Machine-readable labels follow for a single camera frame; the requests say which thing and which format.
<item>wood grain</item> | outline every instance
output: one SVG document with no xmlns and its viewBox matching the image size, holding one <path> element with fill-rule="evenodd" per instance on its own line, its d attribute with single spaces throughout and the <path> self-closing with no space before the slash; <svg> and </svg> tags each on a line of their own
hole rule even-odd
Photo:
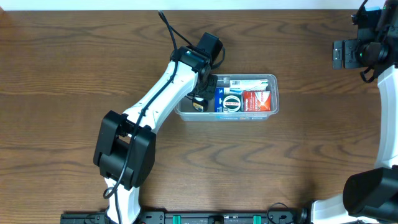
<svg viewBox="0 0 398 224">
<path fill-rule="evenodd" d="M 220 37 L 216 73 L 273 73 L 280 111 L 265 122 L 186 123 L 157 137 L 141 204 L 265 210 L 342 191 L 373 168 L 380 99 L 358 70 L 331 69 L 352 11 L 167 11 L 192 42 Z M 154 11 L 7 12 L 0 20 L 0 223 L 57 223 L 108 205 L 92 157 L 101 119 L 137 102 L 172 44 Z"/>
</svg>

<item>clear plastic container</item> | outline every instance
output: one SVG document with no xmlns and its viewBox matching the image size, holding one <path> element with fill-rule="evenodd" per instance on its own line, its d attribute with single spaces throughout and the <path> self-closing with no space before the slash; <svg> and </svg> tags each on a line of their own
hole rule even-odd
<svg viewBox="0 0 398 224">
<path fill-rule="evenodd" d="M 230 112 L 220 113 L 214 112 L 215 100 L 208 102 L 207 112 L 198 112 L 192 102 L 183 98 L 174 111 L 181 116 L 184 121 L 258 121 L 266 120 L 270 115 L 279 111 L 279 94 L 276 77 L 271 74 L 233 74 L 233 75 L 217 75 L 217 87 L 229 87 L 230 80 L 262 80 L 268 79 L 269 88 L 271 89 L 271 111 L 261 112 Z"/>
</svg>

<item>white wall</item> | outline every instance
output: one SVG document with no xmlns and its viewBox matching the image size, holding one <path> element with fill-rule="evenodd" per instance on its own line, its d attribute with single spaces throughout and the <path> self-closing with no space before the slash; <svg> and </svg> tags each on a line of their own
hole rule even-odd
<svg viewBox="0 0 398 224">
<path fill-rule="evenodd" d="M 8 10 L 357 9 L 363 0 L 0 0 Z M 366 7 L 382 7 L 369 0 Z"/>
</svg>

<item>plastic bin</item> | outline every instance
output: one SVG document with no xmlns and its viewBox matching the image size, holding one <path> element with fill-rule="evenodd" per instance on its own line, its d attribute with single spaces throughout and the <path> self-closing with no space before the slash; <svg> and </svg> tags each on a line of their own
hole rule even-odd
<svg viewBox="0 0 398 224">
<path fill-rule="evenodd" d="M 184 121 L 258 121 L 266 120 L 269 116 L 279 111 L 279 94 L 276 77 L 271 74 L 233 74 L 233 75 L 217 75 L 217 87 L 229 87 L 230 80 L 261 80 L 268 79 L 269 88 L 271 89 L 271 111 L 264 112 L 232 112 L 219 113 L 213 112 L 215 108 L 215 100 L 209 101 L 207 112 L 198 112 L 192 102 L 183 98 L 174 111 L 181 116 Z"/>
</svg>

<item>green tape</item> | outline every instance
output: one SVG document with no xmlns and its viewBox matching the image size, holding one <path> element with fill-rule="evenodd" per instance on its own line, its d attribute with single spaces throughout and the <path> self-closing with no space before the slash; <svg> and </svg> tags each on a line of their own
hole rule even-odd
<svg viewBox="0 0 398 224">
<path fill-rule="evenodd" d="M 261 224 L 261 216 L 259 215 L 253 216 L 253 224 Z"/>
<path fill-rule="evenodd" d="M 173 216 L 173 224 L 181 224 L 181 216 L 174 215 Z"/>
</svg>

